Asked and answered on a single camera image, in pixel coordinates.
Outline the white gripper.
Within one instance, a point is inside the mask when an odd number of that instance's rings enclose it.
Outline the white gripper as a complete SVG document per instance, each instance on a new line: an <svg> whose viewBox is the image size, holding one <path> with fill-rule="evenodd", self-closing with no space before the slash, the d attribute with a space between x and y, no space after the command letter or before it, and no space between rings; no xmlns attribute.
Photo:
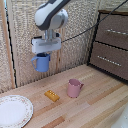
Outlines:
<svg viewBox="0 0 128 128"><path fill-rule="evenodd" d="M59 37L45 40L43 38L36 38L31 41L32 52L42 56L42 53L45 52L45 56L49 55L46 52L59 50L61 48L61 39Z"/></svg>

